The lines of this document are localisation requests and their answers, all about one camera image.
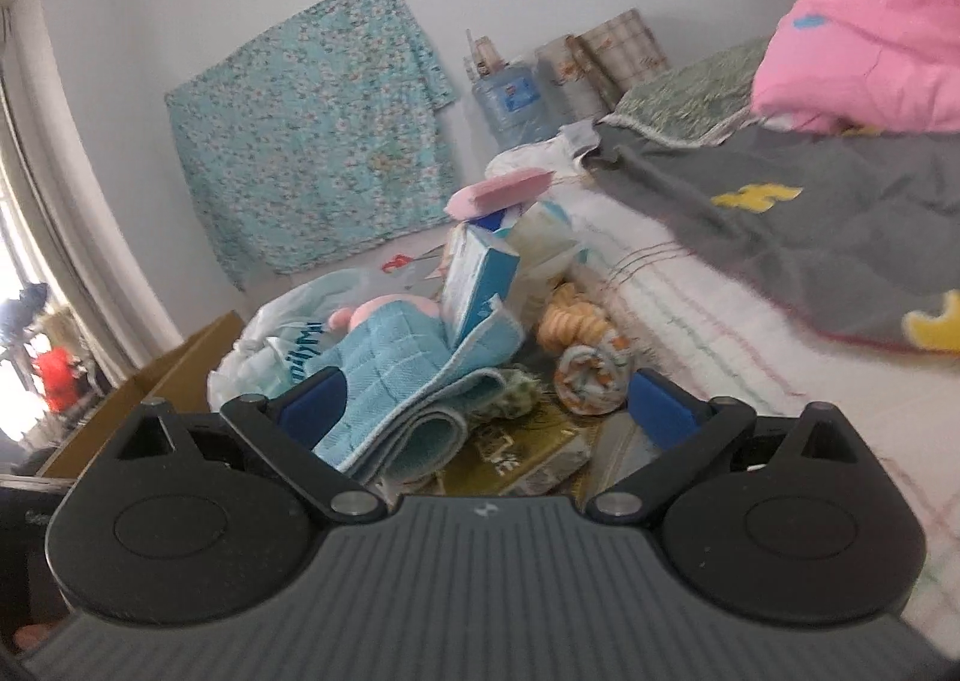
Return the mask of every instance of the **gray blanket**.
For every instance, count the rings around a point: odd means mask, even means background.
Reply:
[[[667,150],[598,131],[601,189],[816,331],[960,355],[960,137],[753,126]]]

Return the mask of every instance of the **blue polka dot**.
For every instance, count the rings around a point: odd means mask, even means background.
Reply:
[[[793,27],[795,29],[815,29],[824,25],[827,22],[827,18],[822,16],[822,14],[805,14],[803,17],[798,17],[793,21]]]

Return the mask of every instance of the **circular cap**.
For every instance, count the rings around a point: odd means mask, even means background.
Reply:
[[[379,504],[380,500],[370,492],[340,492],[330,500],[330,507],[344,516],[366,516]]]
[[[141,499],[113,525],[123,547],[148,559],[181,559],[200,553],[226,529],[227,514],[216,502],[190,494]]]
[[[600,494],[593,504],[605,516],[620,518],[640,512],[643,507],[643,500],[636,494],[628,492],[606,492],[606,494]]]
[[[814,497],[775,497],[747,513],[747,533],[761,548],[791,559],[827,559],[856,540],[856,521]]]

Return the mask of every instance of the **white bed sheet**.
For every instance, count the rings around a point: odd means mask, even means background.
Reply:
[[[826,340],[673,240],[660,223],[591,189],[560,139],[506,152],[487,175],[541,166],[549,197],[589,248],[584,283],[671,379],[767,415],[837,404],[896,480],[928,536],[904,617],[960,656],[960,360]]]

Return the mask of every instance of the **silver screw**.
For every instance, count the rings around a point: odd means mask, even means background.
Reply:
[[[370,492],[340,492],[330,500],[330,507],[344,516],[366,516],[379,505],[380,500]]]
[[[643,507],[643,500],[636,494],[628,492],[606,492],[600,494],[593,503],[605,516],[632,516],[634,513],[640,513]]]

